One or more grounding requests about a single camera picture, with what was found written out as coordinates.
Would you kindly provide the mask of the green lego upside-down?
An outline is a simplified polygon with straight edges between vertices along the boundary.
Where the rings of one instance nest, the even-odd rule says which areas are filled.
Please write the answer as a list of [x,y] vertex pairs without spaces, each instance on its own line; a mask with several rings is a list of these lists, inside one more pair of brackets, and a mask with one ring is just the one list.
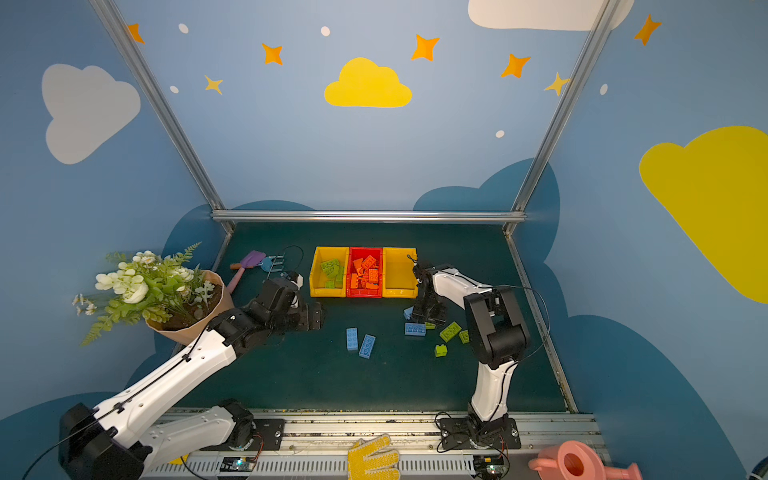
[[335,269],[341,267],[338,259],[331,259],[320,263],[321,270],[328,277],[335,275]]

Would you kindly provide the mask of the red bin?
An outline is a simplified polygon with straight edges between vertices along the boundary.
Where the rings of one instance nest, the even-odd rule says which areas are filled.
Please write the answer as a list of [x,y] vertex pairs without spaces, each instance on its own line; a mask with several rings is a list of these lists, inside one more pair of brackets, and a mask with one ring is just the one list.
[[[377,259],[376,269],[379,271],[379,284],[374,285],[367,282],[365,290],[351,290],[348,286],[350,276],[352,273],[356,273],[353,267],[353,261],[357,259],[365,259],[367,256],[372,255]],[[363,270],[361,274],[367,275],[368,270]],[[346,274],[346,295],[348,298],[381,298],[383,286],[383,249],[373,247],[351,247],[348,254],[347,262],[347,274]]]

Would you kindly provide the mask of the green lego studs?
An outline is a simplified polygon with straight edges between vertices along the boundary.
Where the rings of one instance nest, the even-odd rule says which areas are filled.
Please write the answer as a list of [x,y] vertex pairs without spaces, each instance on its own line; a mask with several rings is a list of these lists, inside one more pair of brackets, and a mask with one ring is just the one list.
[[344,269],[339,267],[335,269],[335,275],[333,277],[333,286],[334,288],[341,289],[344,285]]

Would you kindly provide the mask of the purple toy shovel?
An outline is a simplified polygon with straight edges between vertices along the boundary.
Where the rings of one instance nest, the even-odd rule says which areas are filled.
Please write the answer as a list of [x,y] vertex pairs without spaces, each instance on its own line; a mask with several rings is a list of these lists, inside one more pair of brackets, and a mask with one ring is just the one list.
[[236,273],[227,284],[228,292],[232,294],[236,290],[244,273],[248,269],[260,266],[265,258],[266,254],[264,252],[252,250],[239,263],[231,264],[230,267],[234,268]]

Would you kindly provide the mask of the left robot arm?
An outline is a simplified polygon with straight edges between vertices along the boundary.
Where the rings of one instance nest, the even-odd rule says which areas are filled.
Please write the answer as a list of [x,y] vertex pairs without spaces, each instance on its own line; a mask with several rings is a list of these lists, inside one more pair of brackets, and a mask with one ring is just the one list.
[[157,420],[207,378],[269,337],[320,329],[321,303],[308,304],[298,275],[264,282],[244,308],[214,316],[174,357],[115,396],[89,408],[79,403],[60,419],[58,463],[71,479],[139,479],[149,470],[209,447],[246,451],[264,441],[253,414],[225,400],[201,414]]

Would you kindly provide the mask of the blue lego studs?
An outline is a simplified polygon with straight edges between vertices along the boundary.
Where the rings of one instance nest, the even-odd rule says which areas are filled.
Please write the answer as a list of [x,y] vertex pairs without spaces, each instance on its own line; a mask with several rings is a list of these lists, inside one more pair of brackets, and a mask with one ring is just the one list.
[[357,351],[359,348],[358,330],[356,328],[346,329],[346,348],[348,351]]

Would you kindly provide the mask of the yellow bin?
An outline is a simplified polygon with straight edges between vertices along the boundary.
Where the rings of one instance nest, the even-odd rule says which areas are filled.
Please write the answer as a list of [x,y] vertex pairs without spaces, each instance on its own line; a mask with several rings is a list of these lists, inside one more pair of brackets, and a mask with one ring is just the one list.
[[318,246],[309,277],[313,298],[344,298],[347,287],[348,247]]
[[415,299],[418,280],[413,272],[418,254],[415,248],[383,248],[383,298]]

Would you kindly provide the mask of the circuit board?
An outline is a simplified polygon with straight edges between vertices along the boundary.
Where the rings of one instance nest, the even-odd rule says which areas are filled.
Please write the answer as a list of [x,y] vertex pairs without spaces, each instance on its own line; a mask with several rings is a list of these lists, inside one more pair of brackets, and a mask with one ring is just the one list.
[[250,474],[257,463],[255,457],[225,457],[220,465],[220,473]]
[[503,456],[476,455],[472,460],[473,479],[501,480],[508,473],[508,462]]

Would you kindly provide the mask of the blue lego upside-down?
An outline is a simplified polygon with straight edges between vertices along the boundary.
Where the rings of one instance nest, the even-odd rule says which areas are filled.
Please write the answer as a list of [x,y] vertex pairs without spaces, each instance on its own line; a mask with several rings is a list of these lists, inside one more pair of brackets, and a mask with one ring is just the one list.
[[370,359],[375,346],[375,342],[375,336],[366,334],[358,352],[359,356],[364,359]]

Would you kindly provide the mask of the left circuit board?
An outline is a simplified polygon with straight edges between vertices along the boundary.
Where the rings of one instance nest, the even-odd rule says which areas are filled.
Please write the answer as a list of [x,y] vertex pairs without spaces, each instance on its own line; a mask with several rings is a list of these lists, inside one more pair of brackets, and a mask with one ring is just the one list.
[[255,457],[225,457],[220,465],[220,473],[250,474],[257,463]]

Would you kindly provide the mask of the blue toy rake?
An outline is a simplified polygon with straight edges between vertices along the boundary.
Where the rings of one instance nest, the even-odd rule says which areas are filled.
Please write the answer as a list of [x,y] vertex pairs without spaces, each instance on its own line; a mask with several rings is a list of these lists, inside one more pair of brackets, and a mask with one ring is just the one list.
[[285,265],[284,255],[270,255],[266,256],[260,263],[259,267],[266,273],[272,274],[275,272],[282,272]]

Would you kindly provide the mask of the pink watering can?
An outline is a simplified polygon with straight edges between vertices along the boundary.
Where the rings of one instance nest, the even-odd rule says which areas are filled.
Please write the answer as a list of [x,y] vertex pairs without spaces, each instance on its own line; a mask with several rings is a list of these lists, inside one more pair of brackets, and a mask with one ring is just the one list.
[[574,440],[541,450],[528,467],[544,480],[643,479],[635,463],[626,469],[606,466],[592,448]]

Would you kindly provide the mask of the right circuit board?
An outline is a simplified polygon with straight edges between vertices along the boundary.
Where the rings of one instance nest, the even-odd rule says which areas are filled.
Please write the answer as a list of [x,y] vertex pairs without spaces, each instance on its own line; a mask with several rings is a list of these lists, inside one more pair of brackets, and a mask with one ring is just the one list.
[[473,479],[501,480],[508,473],[508,462],[503,456],[476,455],[472,460]]

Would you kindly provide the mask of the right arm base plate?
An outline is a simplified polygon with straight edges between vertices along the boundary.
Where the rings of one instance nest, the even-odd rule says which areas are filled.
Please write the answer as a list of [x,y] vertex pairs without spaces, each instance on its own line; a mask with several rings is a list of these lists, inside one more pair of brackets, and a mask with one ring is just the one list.
[[440,439],[436,450],[447,453],[453,450],[518,450],[521,448],[520,433],[514,419],[508,415],[491,422],[480,422],[473,416],[437,416],[435,425]]

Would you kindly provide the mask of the flower pot with plant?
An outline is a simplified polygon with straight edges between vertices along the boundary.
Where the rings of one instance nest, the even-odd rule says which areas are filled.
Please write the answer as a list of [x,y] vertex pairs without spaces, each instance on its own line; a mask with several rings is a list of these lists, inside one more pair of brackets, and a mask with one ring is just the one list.
[[234,307],[218,274],[191,266],[198,247],[166,256],[150,250],[113,254],[115,268],[95,277],[96,294],[73,299],[79,314],[94,318],[82,344],[119,324],[144,324],[177,343],[192,343],[215,316]]

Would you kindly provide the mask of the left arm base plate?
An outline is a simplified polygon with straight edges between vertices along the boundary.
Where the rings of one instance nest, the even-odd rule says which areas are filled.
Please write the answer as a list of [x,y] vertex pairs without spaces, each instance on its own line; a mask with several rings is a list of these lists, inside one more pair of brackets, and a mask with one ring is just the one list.
[[223,443],[204,447],[203,451],[277,451],[281,447],[284,428],[284,419],[257,418],[239,422]]

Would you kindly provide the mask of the long green lego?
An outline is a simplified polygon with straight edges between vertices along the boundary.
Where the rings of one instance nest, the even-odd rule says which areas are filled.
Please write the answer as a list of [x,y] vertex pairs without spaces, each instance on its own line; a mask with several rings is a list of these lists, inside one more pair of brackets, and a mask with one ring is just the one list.
[[447,325],[440,331],[439,337],[444,343],[447,343],[451,341],[454,337],[459,335],[461,331],[462,331],[462,327],[458,323],[451,322],[449,325]]

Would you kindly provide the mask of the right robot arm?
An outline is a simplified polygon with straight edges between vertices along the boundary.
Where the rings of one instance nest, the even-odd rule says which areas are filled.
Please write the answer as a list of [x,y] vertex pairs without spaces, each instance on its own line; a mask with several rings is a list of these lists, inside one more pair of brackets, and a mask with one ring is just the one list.
[[478,361],[475,391],[465,417],[440,414],[442,450],[518,448],[516,424],[508,415],[507,396],[512,376],[523,360],[531,335],[513,286],[492,286],[445,265],[415,262],[419,293],[411,313],[416,323],[445,322],[446,300],[462,308],[469,345]]

